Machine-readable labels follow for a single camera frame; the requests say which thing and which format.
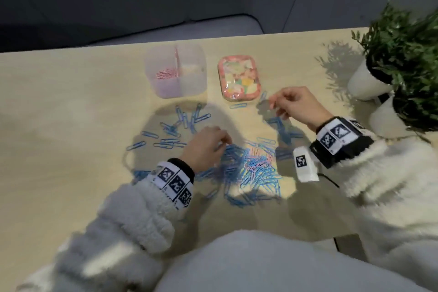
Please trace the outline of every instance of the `left hand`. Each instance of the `left hand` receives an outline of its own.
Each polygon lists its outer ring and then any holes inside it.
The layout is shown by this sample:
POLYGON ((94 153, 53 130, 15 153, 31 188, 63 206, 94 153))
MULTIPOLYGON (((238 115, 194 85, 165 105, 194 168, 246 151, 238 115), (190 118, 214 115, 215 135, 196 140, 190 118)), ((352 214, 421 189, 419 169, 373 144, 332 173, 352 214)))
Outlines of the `left hand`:
POLYGON ((187 144, 179 159, 189 165, 194 173, 205 171, 220 162, 227 144, 232 143, 226 130, 218 126, 205 127, 187 144))

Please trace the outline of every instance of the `fuzzy white sleeve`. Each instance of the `fuzzy white sleeve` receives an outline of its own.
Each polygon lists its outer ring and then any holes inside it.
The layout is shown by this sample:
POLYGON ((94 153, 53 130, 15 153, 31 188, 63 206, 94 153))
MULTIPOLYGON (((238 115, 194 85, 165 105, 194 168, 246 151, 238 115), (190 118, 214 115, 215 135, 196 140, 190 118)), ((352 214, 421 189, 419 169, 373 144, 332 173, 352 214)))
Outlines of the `fuzzy white sleeve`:
POLYGON ((321 160, 331 164, 339 177, 346 178, 340 189, 358 207, 359 235, 369 262, 438 291, 435 150, 414 138, 393 144, 370 141, 373 135, 353 122, 362 134, 356 132, 346 150, 340 144, 340 149, 332 154, 333 150, 328 149, 336 147, 336 142, 325 139, 333 137, 339 142, 351 137, 351 120, 337 119, 320 130, 316 148, 321 160), (347 127, 338 127, 337 119, 347 127))
POLYGON ((163 270, 160 254, 173 239, 173 223, 191 199, 193 180, 162 162, 144 180, 110 194, 97 218, 64 244, 54 263, 17 291, 148 291, 163 270))

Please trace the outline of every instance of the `black cable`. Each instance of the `black cable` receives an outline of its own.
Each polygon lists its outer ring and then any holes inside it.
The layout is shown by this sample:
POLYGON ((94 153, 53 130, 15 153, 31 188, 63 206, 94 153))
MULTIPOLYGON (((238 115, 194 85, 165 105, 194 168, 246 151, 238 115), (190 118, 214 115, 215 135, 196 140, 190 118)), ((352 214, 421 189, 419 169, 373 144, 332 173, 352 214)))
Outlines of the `black cable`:
POLYGON ((337 188, 339 188, 339 185, 336 184, 336 182, 334 182, 332 179, 330 179, 328 176, 326 176, 324 173, 318 173, 319 177, 324 177, 326 178, 328 181, 330 181, 332 184, 334 184, 337 188))

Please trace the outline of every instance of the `clear plastic box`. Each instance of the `clear plastic box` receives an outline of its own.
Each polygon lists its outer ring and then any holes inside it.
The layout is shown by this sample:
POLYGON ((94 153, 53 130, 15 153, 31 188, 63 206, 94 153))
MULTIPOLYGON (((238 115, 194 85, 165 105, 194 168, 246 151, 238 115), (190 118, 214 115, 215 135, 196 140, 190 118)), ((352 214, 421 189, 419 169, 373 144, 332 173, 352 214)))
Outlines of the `clear plastic box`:
POLYGON ((178 43, 150 48, 145 55, 145 73, 160 98, 193 96, 207 89, 207 62, 198 44, 178 43), (163 78, 164 73, 173 75, 163 78))

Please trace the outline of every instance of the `plastic container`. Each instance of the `plastic container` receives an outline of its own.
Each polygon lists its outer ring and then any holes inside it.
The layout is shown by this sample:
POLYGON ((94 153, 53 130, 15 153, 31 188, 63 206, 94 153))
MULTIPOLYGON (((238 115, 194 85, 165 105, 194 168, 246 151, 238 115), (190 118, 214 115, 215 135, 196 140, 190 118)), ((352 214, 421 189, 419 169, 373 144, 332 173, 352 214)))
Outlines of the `plastic container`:
POLYGON ((249 55, 230 55, 218 63, 222 96, 231 102, 252 101, 261 85, 254 59, 249 55))
POLYGON ((146 51, 145 73, 156 95, 161 98, 193 96, 207 89, 207 62, 198 44, 152 47, 146 51), (163 73, 173 75, 163 78, 163 73))

